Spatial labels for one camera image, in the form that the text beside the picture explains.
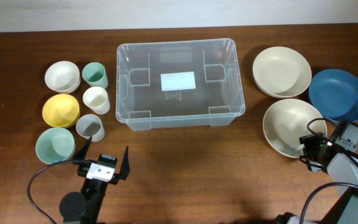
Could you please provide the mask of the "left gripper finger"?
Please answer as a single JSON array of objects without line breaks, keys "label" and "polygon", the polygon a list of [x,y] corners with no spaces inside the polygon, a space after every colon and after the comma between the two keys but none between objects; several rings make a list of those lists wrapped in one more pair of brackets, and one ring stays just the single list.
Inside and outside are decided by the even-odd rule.
[{"label": "left gripper finger", "polygon": [[85,159],[88,149],[91,145],[93,137],[90,136],[85,145],[73,156],[73,163],[80,164]]},{"label": "left gripper finger", "polygon": [[126,180],[129,173],[131,171],[130,164],[129,164],[129,147],[126,146],[126,150],[124,152],[124,157],[121,163],[121,168],[119,171],[119,179]]}]

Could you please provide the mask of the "beige large bowl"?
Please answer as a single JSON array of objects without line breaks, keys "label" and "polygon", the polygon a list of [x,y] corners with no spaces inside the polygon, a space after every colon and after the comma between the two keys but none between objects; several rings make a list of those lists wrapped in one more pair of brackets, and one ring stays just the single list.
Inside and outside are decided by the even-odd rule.
[{"label": "beige large bowl", "polygon": [[311,104],[297,99],[279,100],[264,114],[262,124],[265,139],[278,153],[299,158],[303,154],[299,138],[311,134],[306,126],[315,118],[318,120],[310,128],[316,133],[326,134],[326,123]]},{"label": "beige large bowl", "polygon": [[292,98],[310,85],[312,71],[302,54],[288,47],[269,47],[259,53],[252,65],[256,85],[274,98]]}]

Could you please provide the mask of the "dark blue large bowl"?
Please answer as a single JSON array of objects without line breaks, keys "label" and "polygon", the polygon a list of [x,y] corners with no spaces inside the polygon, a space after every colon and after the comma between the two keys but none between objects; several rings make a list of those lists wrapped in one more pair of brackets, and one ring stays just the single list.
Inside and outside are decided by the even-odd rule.
[{"label": "dark blue large bowl", "polygon": [[323,117],[338,122],[358,121],[358,78],[340,69],[317,73],[308,89],[311,104]]}]

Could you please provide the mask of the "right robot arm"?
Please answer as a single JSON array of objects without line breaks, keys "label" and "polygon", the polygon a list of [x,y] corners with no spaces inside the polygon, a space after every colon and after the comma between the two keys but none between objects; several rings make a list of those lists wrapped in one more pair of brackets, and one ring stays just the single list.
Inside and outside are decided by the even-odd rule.
[{"label": "right robot arm", "polygon": [[308,223],[305,216],[313,197],[326,188],[337,187],[339,199],[320,223],[358,223],[358,124],[342,119],[335,125],[332,135],[327,137],[310,128],[315,121],[317,119],[306,126],[311,134],[299,138],[303,145],[303,155],[299,160],[310,171],[322,171],[333,181],[318,187],[308,196],[300,216],[286,212],[278,215],[273,222]]}]

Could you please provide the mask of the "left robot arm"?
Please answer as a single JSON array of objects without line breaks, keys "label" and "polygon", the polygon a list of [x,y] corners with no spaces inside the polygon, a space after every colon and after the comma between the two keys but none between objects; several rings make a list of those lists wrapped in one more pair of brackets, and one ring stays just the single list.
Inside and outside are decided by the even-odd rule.
[{"label": "left robot arm", "polygon": [[78,166],[77,174],[85,179],[80,192],[70,192],[60,202],[59,211],[64,223],[96,223],[108,185],[126,180],[130,173],[128,147],[118,173],[115,172],[116,157],[100,154],[96,161],[86,160],[92,140],[89,138],[73,156],[73,163]]}]

